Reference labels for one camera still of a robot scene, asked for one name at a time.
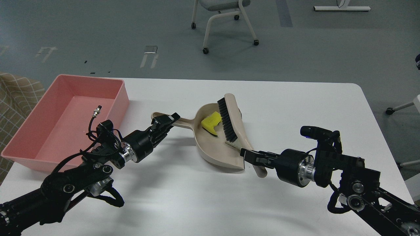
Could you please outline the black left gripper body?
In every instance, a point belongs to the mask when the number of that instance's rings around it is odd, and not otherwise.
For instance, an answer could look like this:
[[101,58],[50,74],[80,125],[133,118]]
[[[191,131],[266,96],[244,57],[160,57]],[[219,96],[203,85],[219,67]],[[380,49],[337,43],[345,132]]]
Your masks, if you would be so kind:
[[154,133],[151,131],[151,127],[146,130],[135,130],[123,137],[123,141],[128,144],[134,152],[132,161],[135,163],[139,163],[151,154],[156,147],[154,146]]

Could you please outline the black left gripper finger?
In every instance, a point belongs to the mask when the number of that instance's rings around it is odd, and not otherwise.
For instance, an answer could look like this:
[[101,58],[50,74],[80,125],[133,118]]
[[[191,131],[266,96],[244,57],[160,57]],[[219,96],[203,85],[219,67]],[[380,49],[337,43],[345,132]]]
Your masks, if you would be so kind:
[[172,127],[160,127],[159,129],[154,130],[154,146],[159,145],[171,129]]
[[162,114],[152,118],[151,131],[153,133],[168,133],[173,124],[180,119],[180,115],[173,113],[172,115]]

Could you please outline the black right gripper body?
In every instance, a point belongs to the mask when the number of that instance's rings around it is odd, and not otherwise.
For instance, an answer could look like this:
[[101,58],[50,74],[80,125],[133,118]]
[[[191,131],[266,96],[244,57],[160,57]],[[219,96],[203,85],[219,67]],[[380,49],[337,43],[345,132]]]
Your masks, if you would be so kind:
[[289,184],[306,187],[314,181],[314,157],[304,151],[286,149],[272,160],[280,180]]

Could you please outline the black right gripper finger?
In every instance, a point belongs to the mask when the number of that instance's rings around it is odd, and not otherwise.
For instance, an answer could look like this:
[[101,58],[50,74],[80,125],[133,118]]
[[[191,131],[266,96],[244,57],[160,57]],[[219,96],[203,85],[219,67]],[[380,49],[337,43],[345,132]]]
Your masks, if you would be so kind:
[[257,157],[253,162],[252,165],[265,167],[269,169],[276,169],[279,167],[279,163],[276,158],[262,158]]
[[245,161],[268,161],[277,159],[281,155],[270,151],[255,151],[242,148],[240,150],[240,156],[243,157]]

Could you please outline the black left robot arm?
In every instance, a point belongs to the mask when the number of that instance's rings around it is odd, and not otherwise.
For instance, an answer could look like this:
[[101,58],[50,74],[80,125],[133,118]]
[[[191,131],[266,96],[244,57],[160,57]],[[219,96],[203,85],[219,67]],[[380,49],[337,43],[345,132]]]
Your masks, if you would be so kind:
[[110,120],[99,123],[95,131],[91,129],[101,108],[98,106],[90,119],[87,136],[92,144],[87,149],[58,163],[40,188],[1,204],[2,236],[20,236],[34,224],[60,223],[86,197],[122,207],[124,200],[111,178],[114,168],[122,169],[129,161],[139,163],[180,119],[177,113],[159,115],[148,129],[122,137]]

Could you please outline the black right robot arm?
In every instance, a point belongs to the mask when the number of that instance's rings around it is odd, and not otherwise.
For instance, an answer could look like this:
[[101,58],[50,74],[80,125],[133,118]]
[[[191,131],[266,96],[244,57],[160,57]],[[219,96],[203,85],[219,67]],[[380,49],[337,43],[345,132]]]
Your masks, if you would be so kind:
[[275,169],[280,180],[306,187],[313,181],[331,187],[329,212],[353,211],[382,236],[418,236],[419,207],[380,187],[380,172],[365,167],[365,160],[342,154],[338,130],[303,126],[300,134],[317,141],[315,155],[286,149],[281,154],[241,149],[240,155],[255,166]]

